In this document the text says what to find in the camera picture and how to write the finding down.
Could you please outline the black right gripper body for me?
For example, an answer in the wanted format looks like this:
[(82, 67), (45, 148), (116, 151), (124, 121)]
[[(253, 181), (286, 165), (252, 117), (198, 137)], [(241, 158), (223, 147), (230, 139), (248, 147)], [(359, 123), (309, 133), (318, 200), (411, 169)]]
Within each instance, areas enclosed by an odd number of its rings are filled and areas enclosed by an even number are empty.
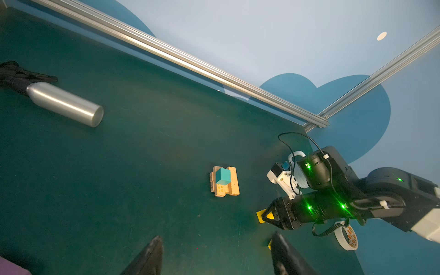
[(280, 197), (271, 202), (264, 214), (269, 212), (275, 219), (264, 218), (266, 223), (283, 230), (296, 230), (306, 223), (324, 223), (339, 218), (364, 222), (364, 215), (334, 191), (315, 191), (293, 199)]

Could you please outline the wooden block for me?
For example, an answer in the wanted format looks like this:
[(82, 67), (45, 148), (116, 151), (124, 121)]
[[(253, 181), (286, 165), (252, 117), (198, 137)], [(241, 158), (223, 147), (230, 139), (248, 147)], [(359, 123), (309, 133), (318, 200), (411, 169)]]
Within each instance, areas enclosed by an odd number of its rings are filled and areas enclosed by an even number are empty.
[(237, 170), (235, 167), (228, 167), (228, 170), (231, 173), (231, 182), (228, 184), (228, 188), (229, 188), (228, 194), (231, 196), (238, 196), (240, 192), (238, 185)]
[(212, 193), (216, 191), (216, 183), (215, 183), (215, 172), (211, 172), (210, 174), (210, 190)]
[[(220, 166), (214, 166), (213, 167), (213, 172), (216, 172), (219, 168), (221, 168)], [(216, 197), (225, 197), (226, 196), (226, 192), (228, 191), (228, 185), (227, 186), (222, 186), (219, 184), (216, 184), (216, 191), (214, 192), (214, 195)]]

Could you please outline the teal cube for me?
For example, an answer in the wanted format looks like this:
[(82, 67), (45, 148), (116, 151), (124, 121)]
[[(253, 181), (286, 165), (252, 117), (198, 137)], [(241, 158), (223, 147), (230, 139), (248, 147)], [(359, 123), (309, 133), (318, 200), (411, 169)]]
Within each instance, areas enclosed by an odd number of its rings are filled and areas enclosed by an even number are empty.
[(222, 185), (222, 186), (227, 186), (228, 184), (230, 184), (231, 183), (231, 171), (227, 168), (219, 168), (215, 172), (215, 183)]

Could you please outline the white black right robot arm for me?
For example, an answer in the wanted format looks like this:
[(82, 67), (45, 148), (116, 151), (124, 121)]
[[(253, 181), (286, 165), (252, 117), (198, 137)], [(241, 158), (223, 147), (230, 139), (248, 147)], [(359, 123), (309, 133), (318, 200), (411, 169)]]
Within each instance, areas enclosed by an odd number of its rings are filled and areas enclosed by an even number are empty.
[(338, 173), (328, 187), (296, 196), (275, 199), (259, 218), (282, 230), (296, 230), (340, 219), (322, 233), (324, 237), (350, 221), (365, 225), (383, 220), (429, 241), (440, 241), (440, 189), (431, 181), (392, 167), (378, 168), (365, 178)]

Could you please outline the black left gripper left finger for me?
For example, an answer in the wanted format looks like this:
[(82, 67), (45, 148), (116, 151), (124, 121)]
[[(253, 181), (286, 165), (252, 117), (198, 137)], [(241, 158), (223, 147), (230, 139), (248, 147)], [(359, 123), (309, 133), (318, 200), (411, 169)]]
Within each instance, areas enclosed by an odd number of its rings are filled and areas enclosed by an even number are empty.
[(155, 236), (122, 271), (122, 275), (160, 275), (163, 261), (163, 240)]

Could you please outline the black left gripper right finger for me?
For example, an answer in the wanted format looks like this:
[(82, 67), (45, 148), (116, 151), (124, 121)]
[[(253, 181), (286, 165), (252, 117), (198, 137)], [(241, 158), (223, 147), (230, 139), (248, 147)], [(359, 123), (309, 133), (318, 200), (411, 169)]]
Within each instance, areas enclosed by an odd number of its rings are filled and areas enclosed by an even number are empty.
[(272, 234), (271, 241), (275, 275), (317, 275), (314, 268), (279, 232)]

